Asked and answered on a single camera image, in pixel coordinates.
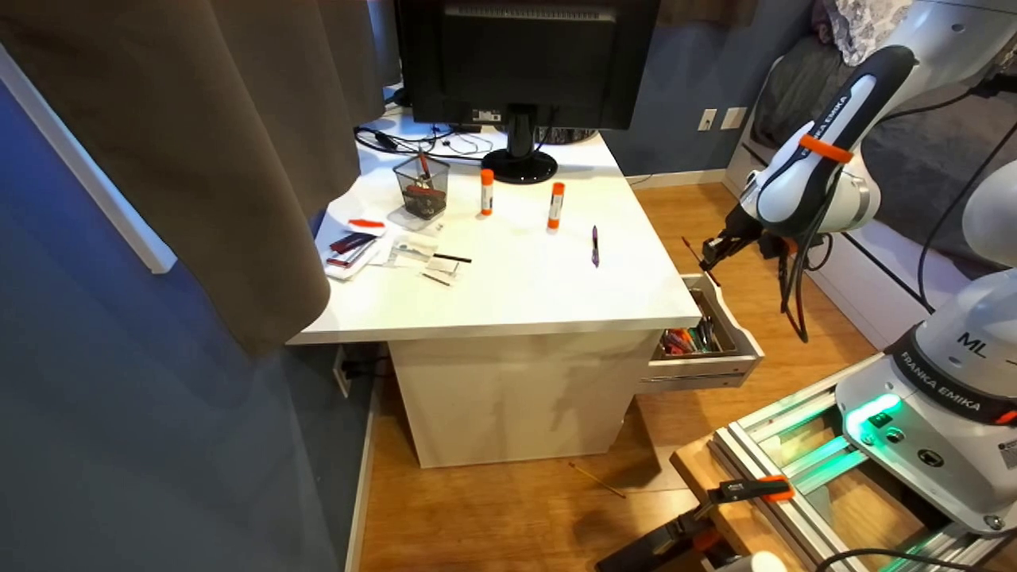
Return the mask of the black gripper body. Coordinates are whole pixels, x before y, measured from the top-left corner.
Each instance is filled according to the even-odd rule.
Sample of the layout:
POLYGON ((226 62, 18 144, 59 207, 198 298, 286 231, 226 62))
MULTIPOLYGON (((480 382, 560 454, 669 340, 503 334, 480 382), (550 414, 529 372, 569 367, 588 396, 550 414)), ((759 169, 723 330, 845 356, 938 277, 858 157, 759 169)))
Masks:
POLYGON ((712 270, 719 266, 723 262, 728 262, 732 254, 737 254, 742 248, 746 248, 751 243, 756 243, 762 231, 762 225, 745 213, 742 207, 734 207, 728 216, 724 216, 724 225, 719 234, 707 237, 698 254, 698 266, 702 270, 712 270))

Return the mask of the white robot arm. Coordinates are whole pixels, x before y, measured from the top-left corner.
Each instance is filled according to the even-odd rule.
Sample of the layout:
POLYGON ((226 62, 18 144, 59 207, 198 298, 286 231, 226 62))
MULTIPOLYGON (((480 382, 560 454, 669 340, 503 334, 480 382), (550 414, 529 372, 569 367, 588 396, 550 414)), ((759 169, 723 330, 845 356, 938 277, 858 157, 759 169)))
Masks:
MULTIPOLYGON (((863 140, 889 112, 987 73, 1015 36, 1015 0, 916 0, 834 102, 746 179, 724 230, 702 243, 702 262, 719 263, 756 237, 801 254, 826 231, 867 223, 882 193, 863 182, 863 140)), ((1017 523, 1012 169, 972 190, 962 237, 997 270, 850 370, 836 382, 836 406, 845 438, 951 521, 972 533, 1007 533, 1017 523)))

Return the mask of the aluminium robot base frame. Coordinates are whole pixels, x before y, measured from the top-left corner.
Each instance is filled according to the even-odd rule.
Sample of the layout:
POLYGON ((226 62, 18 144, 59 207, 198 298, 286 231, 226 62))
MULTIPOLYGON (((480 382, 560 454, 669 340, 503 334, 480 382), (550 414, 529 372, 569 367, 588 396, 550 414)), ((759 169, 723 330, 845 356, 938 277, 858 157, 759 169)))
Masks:
POLYGON ((785 477, 785 499, 724 501, 709 523, 787 572, 1015 572, 1012 532, 965 532, 850 438, 836 376, 679 444, 674 466, 702 504, 724 479, 785 477))

